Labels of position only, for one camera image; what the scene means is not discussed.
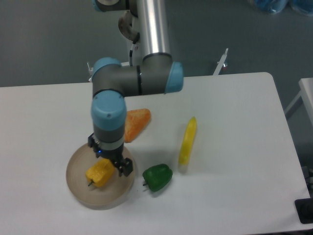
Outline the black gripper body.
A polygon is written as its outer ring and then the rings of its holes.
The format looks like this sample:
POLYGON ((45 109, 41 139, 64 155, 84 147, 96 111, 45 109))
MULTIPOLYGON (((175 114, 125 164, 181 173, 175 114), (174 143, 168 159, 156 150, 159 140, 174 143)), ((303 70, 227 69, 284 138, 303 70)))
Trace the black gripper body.
POLYGON ((111 161, 113 166, 120 169, 125 166, 125 160, 123 158, 124 143, 109 143, 109 146, 103 147, 100 141, 96 141, 94 133, 88 137, 88 147, 92 148, 96 158, 102 157, 111 161))

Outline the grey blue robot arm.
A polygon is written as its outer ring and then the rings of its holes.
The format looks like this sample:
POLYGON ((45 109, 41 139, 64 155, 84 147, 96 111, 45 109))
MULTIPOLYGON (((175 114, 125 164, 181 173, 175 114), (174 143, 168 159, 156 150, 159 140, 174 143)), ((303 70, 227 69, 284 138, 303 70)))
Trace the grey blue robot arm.
POLYGON ((123 157, 128 96, 167 94, 183 88, 183 67, 170 54, 168 21, 162 0, 95 0, 102 12, 128 10, 139 20, 139 32, 132 37, 140 43, 142 63, 123 66, 105 57, 94 63, 91 117, 93 133, 88 145, 97 157, 110 160, 122 176, 133 171, 133 162, 123 157))

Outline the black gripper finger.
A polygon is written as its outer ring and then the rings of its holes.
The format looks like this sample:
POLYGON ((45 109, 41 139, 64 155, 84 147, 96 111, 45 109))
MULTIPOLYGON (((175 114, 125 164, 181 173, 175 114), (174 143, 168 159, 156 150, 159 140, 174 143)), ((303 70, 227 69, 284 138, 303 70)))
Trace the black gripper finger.
POLYGON ((131 159, 124 158, 119 162, 118 171, 120 177, 122 175, 128 177, 133 172, 133 170, 133 161, 131 159))

